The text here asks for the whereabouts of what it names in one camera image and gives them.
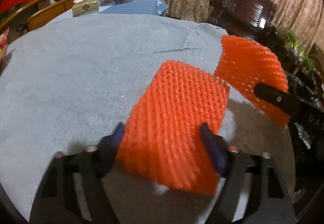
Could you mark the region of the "orange foam net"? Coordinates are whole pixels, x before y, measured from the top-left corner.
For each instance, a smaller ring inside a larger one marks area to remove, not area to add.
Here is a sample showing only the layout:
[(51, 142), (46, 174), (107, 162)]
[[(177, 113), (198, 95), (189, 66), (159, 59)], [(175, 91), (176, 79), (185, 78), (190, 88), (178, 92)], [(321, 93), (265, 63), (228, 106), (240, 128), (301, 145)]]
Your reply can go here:
[(231, 85), (270, 120), (284, 128), (290, 116), (253, 93), (259, 82), (288, 91), (288, 80), (278, 57), (260, 43), (234, 35), (223, 35), (221, 46), (222, 53), (214, 76)]
[(117, 151), (124, 169), (170, 189), (214, 195), (218, 174), (200, 138), (221, 128), (230, 89), (198, 67), (168, 60), (133, 106)]

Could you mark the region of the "black bin with liner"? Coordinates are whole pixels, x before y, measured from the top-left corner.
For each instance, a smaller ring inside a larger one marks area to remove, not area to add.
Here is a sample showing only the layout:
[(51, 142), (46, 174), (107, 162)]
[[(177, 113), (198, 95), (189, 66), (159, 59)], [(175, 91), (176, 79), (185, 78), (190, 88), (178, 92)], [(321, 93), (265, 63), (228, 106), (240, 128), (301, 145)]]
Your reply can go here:
[(323, 139), (323, 109), (315, 92), (309, 75), (304, 74), (304, 61), (294, 50), (290, 50), (288, 60), (298, 69), (294, 75), (292, 67), (288, 68), (289, 94), (293, 114), (288, 123), (293, 148), (304, 152), (311, 149), (312, 143)]

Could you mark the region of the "potted green plant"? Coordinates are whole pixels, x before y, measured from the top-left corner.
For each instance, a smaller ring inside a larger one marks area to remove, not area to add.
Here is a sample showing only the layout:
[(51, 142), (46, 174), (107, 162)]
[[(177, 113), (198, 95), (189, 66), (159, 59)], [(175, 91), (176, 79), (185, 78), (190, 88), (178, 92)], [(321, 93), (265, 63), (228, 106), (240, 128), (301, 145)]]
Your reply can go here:
[(306, 51), (304, 46), (301, 44), (301, 40), (296, 34), (287, 28), (279, 28), (279, 31), (286, 38), (286, 43), (288, 44), (289, 50), (292, 52), (293, 56), (296, 58), (296, 61), (302, 68), (305, 68), (308, 72), (318, 72), (316, 66), (317, 59), (317, 50), (310, 49)]

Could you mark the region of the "grey-blue table cloth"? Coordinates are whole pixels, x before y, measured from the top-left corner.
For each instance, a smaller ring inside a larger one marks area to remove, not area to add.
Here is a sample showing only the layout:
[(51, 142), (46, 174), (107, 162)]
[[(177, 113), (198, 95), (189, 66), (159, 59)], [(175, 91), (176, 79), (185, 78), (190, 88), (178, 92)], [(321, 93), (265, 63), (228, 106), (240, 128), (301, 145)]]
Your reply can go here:
[[(12, 42), (1, 73), (1, 184), (20, 213), (29, 219), (56, 151), (79, 153), (111, 134), (166, 60), (214, 73), (226, 34), (206, 23), (93, 14), (48, 23)], [(289, 130), (232, 87), (219, 135), (246, 153), (271, 153), (294, 193)], [(204, 223), (216, 199), (144, 181), (120, 165), (103, 184), (121, 223)]]

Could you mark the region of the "blue coffee table cloth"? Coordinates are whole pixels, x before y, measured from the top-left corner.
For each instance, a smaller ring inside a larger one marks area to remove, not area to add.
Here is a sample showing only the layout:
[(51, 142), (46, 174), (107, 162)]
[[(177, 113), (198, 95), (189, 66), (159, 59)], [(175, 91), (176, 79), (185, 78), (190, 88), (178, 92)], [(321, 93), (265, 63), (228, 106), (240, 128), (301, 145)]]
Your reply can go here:
[(165, 17), (168, 7), (163, 0), (129, 0), (124, 4), (99, 6), (94, 14), (148, 14)]

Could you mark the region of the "snack bowl with red packets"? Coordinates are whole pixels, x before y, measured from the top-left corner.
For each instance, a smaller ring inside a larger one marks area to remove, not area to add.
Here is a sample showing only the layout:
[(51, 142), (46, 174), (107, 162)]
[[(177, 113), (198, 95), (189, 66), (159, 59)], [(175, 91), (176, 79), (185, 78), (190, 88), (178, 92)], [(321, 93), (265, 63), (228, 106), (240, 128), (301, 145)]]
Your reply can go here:
[(7, 53), (9, 28), (6, 28), (0, 35), (0, 61), (3, 60)]

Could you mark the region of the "tissue box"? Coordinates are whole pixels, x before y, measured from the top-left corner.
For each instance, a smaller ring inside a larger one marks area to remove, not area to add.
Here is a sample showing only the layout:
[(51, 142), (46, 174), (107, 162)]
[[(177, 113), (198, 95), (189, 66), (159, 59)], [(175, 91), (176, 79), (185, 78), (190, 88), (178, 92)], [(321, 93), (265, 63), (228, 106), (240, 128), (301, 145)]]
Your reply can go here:
[(74, 0), (73, 3), (73, 17), (99, 12), (99, 0)]

